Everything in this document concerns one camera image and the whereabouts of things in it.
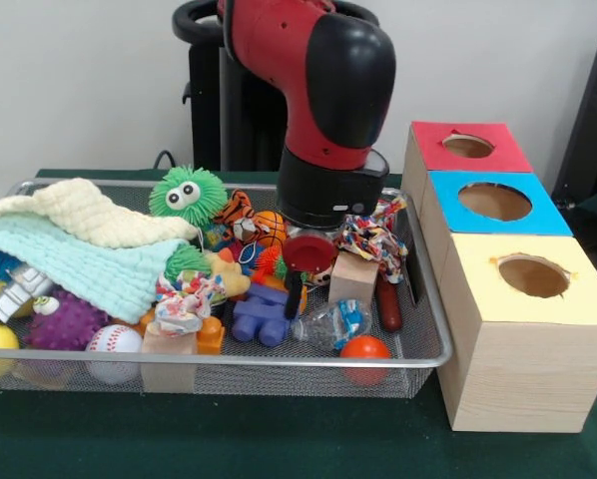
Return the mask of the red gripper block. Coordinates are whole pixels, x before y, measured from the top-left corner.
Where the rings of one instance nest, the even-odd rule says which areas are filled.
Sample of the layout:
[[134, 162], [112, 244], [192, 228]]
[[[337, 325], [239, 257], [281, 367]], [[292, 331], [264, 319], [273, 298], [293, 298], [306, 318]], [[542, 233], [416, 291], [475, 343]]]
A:
[[335, 246], [324, 235], [297, 235], [286, 240], [283, 259], [289, 271], [286, 288], [289, 295], [285, 306], [285, 318], [294, 320], [301, 302], [302, 272], [320, 272], [328, 269], [334, 258]]

